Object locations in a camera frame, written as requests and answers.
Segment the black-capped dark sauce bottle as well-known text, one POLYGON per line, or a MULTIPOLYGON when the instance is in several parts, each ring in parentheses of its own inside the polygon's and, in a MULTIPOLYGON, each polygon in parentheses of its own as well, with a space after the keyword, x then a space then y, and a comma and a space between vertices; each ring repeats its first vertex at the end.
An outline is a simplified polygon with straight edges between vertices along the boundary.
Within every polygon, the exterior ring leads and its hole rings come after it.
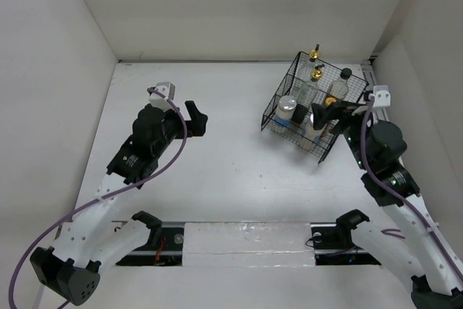
POLYGON ((349 92, 348 79, 352 76, 352 71, 349 68, 344 68, 339 77, 334 80, 328 87, 327 94, 338 100, 344 100, 349 92))

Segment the silver-lid salt shaker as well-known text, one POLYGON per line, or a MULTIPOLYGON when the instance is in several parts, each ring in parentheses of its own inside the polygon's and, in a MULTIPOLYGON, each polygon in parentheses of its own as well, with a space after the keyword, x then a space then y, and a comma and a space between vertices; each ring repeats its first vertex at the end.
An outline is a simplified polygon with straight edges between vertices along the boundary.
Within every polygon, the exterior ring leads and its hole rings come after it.
POLYGON ((314 115, 311 114, 305 125, 302 135, 304 138, 312 141, 313 143, 318 143, 322 138, 322 134, 325 128, 326 126, 324 125, 321 129, 316 130, 314 128, 314 115))
POLYGON ((278 127, 287 127, 291 122, 294 111, 297 106, 297 100, 294 96, 282 96, 276 107, 274 121, 278 127))

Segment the gold-capped oil dispenser bottle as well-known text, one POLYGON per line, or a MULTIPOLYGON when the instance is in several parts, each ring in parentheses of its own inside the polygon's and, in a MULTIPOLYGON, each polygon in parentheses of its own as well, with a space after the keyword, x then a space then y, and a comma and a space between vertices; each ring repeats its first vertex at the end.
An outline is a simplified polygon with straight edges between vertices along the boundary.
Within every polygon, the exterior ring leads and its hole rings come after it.
POLYGON ((295 81, 293 94, 296 97, 297 105, 292 116, 294 124, 302 124, 310 105, 318 93, 318 82, 323 76, 322 68, 325 64, 302 67, 295 81))

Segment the clear square glass bottle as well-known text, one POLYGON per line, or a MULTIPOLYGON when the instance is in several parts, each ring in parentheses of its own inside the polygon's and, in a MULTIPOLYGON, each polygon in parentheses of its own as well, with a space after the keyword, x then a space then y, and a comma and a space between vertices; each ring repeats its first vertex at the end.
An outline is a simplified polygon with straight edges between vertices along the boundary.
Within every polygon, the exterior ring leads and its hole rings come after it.
POLYGON ((301 67, 298 72, 300 79, 299 91, 296 93, 297 102, 304 106, 309 106, 318 89, 318 80, 312 79, 311 72, 316 66, 319 57, 320 44, 317 43, 307 56, 302 57, 301 67))

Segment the green-label brown sauce bottle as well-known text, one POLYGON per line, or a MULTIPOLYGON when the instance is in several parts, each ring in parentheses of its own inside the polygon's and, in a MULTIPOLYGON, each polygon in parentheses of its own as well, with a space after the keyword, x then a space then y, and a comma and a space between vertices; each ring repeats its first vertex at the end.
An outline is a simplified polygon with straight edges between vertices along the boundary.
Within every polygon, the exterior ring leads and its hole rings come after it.
POLYGON ((337 102, 337 99, 336 99, 336 98, 334 98, 334 97, 332 97, 332 96, 329 96, 329 97, 327 97, 327 98, 325 99, 323 105, 324 105, 325 107, 329 107, 331 104, 336 103, 336 102, 337 102))

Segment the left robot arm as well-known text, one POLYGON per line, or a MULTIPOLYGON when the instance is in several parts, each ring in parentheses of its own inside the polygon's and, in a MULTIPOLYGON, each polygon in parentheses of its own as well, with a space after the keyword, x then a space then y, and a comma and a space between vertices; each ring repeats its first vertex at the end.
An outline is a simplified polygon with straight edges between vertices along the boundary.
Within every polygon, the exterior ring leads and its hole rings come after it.
POLYGON ((185 119, 169 98, 148 103, 132 124, 132 133, 106 168, 95 197, 58 223, 61 234, 51 246, 35 246, 30 263, 39 282, 79 306, 90 299, 101 275, 137 247, 156 247, 162 222, 139 211, 113 236, 106 233, 128 192, 166 171, 159 159, 174 140, 186 144, 189 137, 202 137, 208 116, 194 101, 185 101, 185 119))

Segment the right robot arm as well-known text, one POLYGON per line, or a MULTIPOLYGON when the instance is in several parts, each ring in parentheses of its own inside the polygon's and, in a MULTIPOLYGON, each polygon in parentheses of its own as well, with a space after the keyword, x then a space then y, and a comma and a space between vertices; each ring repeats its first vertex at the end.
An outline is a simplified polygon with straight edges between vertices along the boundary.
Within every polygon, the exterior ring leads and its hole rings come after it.
POLYGON ((392 122, 373 118, 373 101, 312 105, 315 129, 335 121, 333 134, 344 134, 360 169, 365 189, 399 228, 389 239, 365 213, 354 209, 334 226, 313 232, 321 250, 360 248, 387 268, 410 294, 416 308, 462 307, 462 261, 430 217, 420 188, 399 158, 407 144, 392 122))

